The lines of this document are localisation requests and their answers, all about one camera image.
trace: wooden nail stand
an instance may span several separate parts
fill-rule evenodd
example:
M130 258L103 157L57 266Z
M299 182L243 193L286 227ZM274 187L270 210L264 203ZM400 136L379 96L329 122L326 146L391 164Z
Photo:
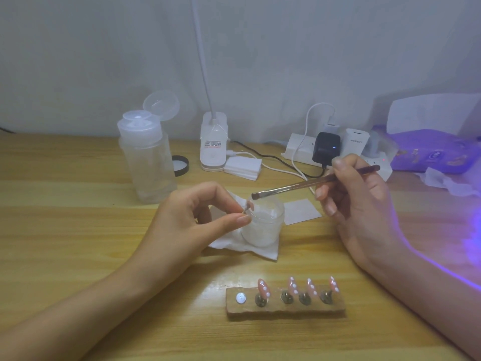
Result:
M256 305L255 297L259 293L257 287L229 287L225 290L225 309L227 315L241 315L241 314L259 314L259 313L312 313L312 314L335 314L346 310L344 299L340 293L332 293L332 304L324 304L319 296L311 297L311 304L302 304L298 296L294 297L292 304L285 304L280 295L285 289L271 288L271 296L265 307L261 308ZM316 285L316 291L321 294L322 291L329 291L329 285ZM244 293L247 300L244 304L237 303L236 296L238 293Z

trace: brush handle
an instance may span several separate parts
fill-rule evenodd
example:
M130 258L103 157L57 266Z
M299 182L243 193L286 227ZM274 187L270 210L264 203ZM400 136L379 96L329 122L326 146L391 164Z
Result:
M380 169L381 169L381 167L378 164L374 164L372 166L358 168L356 171L359 172L360 175L367 175L369 173L379 171ZM259 193L253 193L252 199L257 200L257 199L261 199L263 197L268 197L268 196L271 196L271 195L284 193L286 191L303 189L303 188L306 188L306 187L318 185L320 183L334 182L334 181L338 181L336 175L330 174L330 175L322 176L322 177L315 178L315 179L312 179L312 180L298 182L298 183L293 184L293 185L280 187L278 189L272 189L272 190L261 191Z

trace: white cable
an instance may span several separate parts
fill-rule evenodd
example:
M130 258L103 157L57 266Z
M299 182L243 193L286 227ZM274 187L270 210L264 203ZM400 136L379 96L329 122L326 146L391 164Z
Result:
M292 155L292 158L291 158L291 163L292 163L292 166L296 169L297 172L299 172L299 174L301 175L301 177L307 181L307 177L301 172L301 170L299 170L297 168L297 166L295 165L294 163L294 157L296 156L296 153L297 151L299 150L299 147L302 145L302 143L304 142L304 139L305 139L305 136L307 135L307 122L308 122L308 119L309 119L309 113L311 112L312 108L318 106L318 105L328 105L330 106L332 109L333 109L333 113L332 115L329 117L328 119L328 122L331 120L331 118L334 116L334 114L336 113L336 108L332 105L332 104L329 104L329 103L316 103L314 105L312 105L308 110L307 110L307 114L305 115L305 131L304 131L304 136L302 137L302 140L301 140L301 143L299 143L299 145L297 146L296 150L294 151L294 154ZM312 194L314 194L314 189L312 187L309 188L312 192Z
M215 108L212 104L209 92L209 83L207 80L207 67L205 66L205 55L204 55L204 44L202 43L201 35L201 21L199 19L199 12L197 6L197 0L190 0L192 5L192 18L194 19L194 29L195 38L197 40L197 52L199 53L199 60L201 62L202 78L204 80L205 94L207 95L207 100L211 109L211 116L213 120L217 119L217 114L215 113Z
M254 156L252 153L250 152L244 152L244 151L240 151L240 152L235 152L236 154L247 154L249 156L252 156L254 158L257 158L256 156ZM264 164L262 163L262 166L264 166L265 168L268 168L269 170L273 170L273 171L277 171L277 172L283 172L283 173L288 173L289 175L295 175L297 177L300 177L300 178L304 178L302 177L301 175L295 173L295 172L290 172L290 171L284 171L284 170L279 170L277 168L272 168L272 167L269 167L267 164Z

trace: nail holder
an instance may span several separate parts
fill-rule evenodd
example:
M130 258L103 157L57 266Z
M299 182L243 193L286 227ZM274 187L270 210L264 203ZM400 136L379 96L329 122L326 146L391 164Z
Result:
M253 313L340 313L346 309L344 298L333 278L328 285L314 285L308 279L305 289L299 289L293 277L289 278L287 289L274 288L259 279L257 287L230 287L225 290L225 304L228 315ZM238 302L242 293L244 302Z

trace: black cable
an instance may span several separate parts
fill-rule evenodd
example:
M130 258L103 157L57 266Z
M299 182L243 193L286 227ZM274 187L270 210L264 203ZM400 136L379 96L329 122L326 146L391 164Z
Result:
M232 142L242 145L244 148L248 149L249 151L253 151L253 152L254 152L256 155L258 155L258 156L261 156L261 157L264 157L264 158L275 158L275 159L277 159L280 163L286 165L286 166L289 167L290 169L292 169L292 170L294 170L294 171L297 171L294 166L291 166L291 165L288 164L287 162L284 162L284 161L281 160L279 157L271 156L271 155L268 155L268 154L260 154L260 153L259 153L258 151L256 151L254 148L248 147L248 146L246 146L244 143L239 142L238 140L233 140ZM322 167L322 173L321 173L319 176L311 176L311 175L305 174L304 172L303 172L303 174L304 174L304 176L309 177L309 178L318 178L318 177L321 177L322 175L324 175L324 172L326 172L326 168L325 168L325 167Z
M15 132L12 132L11 130L8 130L2 127L0 127L0 130L3 130L5 133L15 134Z

